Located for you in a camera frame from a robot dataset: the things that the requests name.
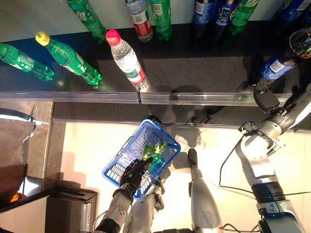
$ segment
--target pink bottle cap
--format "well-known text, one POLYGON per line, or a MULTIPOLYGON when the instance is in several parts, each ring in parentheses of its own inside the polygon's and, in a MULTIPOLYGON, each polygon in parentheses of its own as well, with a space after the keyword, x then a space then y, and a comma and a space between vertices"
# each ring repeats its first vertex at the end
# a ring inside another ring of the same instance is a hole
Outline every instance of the pink bottle cap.
POLYGON ((115 46, 120 43, 121 37, 116 30, 112 29, 107 31, 106 40, 111 46, 115 46))

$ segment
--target green soda bottle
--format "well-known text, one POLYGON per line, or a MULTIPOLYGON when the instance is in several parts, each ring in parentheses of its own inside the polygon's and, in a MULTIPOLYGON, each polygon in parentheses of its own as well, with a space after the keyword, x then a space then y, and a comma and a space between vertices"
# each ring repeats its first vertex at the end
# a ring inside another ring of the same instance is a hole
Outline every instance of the green soda bottle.
POLYGON ((24 72, 35 74, 42 81, 51 81, 53 70, 30 58, 17 48, 0 43, 0 59, 24 72))
POLYGON ((151 8, 155 17, 157 37, 168 41, 173 33, 170 0, 151 0, 151 8))
POLYGON ((70 46, 51 39, 44 32, 38 32, 35 40, 45 46, 61 66, 81 76, 88 84, 98 86, 102 79, 100 73, 85 62, 70 46))
POLYGON ((231 34, 243 32, 252 13, 256 9, 259 0, 242 0, 231 22, 231 34))
POLYGON ((98 43, 103 43, 106 38, 106 29, 102 26, 97 15, 87 0, 67 0, 69 7, 78 16, 80 21, 92 33, 98 43))

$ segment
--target plastic basket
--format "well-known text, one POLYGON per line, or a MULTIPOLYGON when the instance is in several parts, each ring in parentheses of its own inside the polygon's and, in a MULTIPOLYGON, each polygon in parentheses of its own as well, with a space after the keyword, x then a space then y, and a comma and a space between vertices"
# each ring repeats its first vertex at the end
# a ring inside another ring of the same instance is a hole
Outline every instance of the plastic basket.
POLYGON ((160 168, 155 175, 151 175, 148 171, 145 172, 142 177, 140 188, 137 190, 134 197, 137 199, 144 196, 152 184, 180 152, 180 145, 178 142, 151 120, 144 120, 140 124, 118 154, 103 169, 103 176, 116 186, 119 186, 119 181, 125 168, 130 165, 133 160, 141 159, 145 145, 156 146, 160 141, 168 144, 168 147, 161 154, 165 162, 163 163, 163 167, 160 168))

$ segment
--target bottle cap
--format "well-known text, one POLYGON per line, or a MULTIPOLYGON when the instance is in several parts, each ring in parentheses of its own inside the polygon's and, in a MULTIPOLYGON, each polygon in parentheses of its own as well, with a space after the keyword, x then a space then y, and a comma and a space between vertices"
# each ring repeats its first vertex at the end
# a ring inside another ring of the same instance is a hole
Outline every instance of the bottle cap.
POLYGON ((115 46, 120 43, 121 37, 116 30, 109 30, 106 33, 106 40, 111 46, 115 46))
POLYGON ((47 35, 45 32, 38 32, 38 33, 35 35, 35 40, 36 40, 40 45, 46 46, 46 45, 48 45, 49 42, 50 42, 50 36, 47 35))
POLYGON ((4 57, 8 52, 8 46, 0 43, 0 57, 4 57))

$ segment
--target yellow bottle cap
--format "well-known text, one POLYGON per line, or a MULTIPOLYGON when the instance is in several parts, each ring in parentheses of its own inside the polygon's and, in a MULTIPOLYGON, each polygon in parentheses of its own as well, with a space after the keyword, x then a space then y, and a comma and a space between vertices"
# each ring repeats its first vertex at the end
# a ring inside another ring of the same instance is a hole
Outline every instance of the yellow bottle cap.
POLYGON ((47 35, 45 32, 38 32, 38 33, 35 35, 35 40, 36 40, 40 45, 46 46, 46 45, 48 45, 49 42, 50 42, 50 36, 47 35))

